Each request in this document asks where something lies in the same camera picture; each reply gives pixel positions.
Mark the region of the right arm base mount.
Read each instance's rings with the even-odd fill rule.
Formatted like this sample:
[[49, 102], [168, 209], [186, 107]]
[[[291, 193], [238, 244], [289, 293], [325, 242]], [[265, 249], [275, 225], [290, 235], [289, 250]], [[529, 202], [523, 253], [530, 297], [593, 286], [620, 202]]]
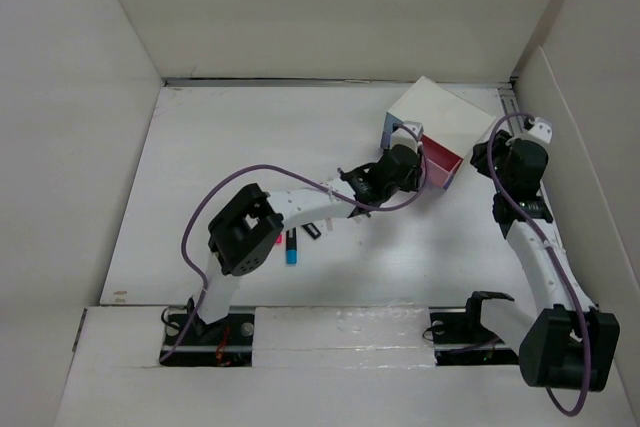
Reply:
[[463, 307], [430, 307], [422, 338], [432, 344], [437, 367], [516, 366], [519, 356], [481, 324], [489, 301], [514, 303], [508, 294], [474, 291]]

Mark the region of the blue drawer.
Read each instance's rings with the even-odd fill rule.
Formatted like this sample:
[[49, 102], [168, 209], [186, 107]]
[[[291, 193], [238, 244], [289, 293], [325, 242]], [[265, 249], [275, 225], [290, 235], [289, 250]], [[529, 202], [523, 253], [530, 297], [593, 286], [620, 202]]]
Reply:
[[401, 128], [404, 122], [387, 112], [381, 134], [380, 147], [383, 150], [391, 149], [394, 145], [399, 145], [406, 139], [405, 131]]

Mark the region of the pink drawer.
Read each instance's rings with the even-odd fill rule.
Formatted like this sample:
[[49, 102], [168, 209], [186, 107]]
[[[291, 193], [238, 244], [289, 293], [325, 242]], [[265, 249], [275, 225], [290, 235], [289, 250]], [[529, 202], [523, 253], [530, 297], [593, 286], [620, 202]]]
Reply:
[[447, 189], [463, 162], [463, 158], [446, 147], [422, 136], [422, 145], [427, 160], [427, 177], [438, 188]]

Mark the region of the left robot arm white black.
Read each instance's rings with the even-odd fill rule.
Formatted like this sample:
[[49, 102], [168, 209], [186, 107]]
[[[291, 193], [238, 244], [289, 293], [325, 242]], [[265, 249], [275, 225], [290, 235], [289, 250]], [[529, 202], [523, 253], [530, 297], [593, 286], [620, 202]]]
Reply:
[[190, 334], [205, 344], [220, 337], [240, 278], [267, 260], [279, 235], [321, 220], [381, 212], [397, 192], [419, 192], [424, 163], [422, 146], [398, 144], [327, 184], [271, 193], [245, 185], [209, 223], [208, 286], [188, 321]]

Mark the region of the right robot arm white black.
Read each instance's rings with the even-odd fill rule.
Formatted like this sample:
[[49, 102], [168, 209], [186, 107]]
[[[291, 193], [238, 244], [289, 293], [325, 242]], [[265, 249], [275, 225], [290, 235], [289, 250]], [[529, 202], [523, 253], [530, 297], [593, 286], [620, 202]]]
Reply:
[[499, 131], [476, 145], [471, 164], [501, 183], [492, 214], [515, 252], [531, 289], [536, 313], [522, 312], [505, 293], [476, 292], [462, 328], [473, 340], [496, 334], [518, 356], [521, 375], [531, 387], [592, 392], [607, 384], [620, 325], [599, 310], [578, 285], [560, 244], [553, 216], [540, 193], [548, 164], [539, 143]]

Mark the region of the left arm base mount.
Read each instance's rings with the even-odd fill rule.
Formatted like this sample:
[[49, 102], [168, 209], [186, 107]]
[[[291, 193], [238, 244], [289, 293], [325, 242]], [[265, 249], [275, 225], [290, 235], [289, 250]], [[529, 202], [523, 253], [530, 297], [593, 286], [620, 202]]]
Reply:
[[166, 367], [251, 367], [255, 311], [232, 310], [205, 325], [196, 318], [183, 340], [177, 340], [189, 319], [186, 307], [167, 307], [161, 314], [164, 337], [159, 364]]

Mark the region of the white drawer organizer box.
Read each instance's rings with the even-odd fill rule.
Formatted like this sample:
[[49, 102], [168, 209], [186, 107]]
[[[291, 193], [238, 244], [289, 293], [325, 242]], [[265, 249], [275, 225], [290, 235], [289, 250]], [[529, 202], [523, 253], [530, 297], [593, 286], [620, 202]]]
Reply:
[[465, 159], [495, 117], [421, 77], [388, 110], [403, 122], [419, 122], [423, 135]]

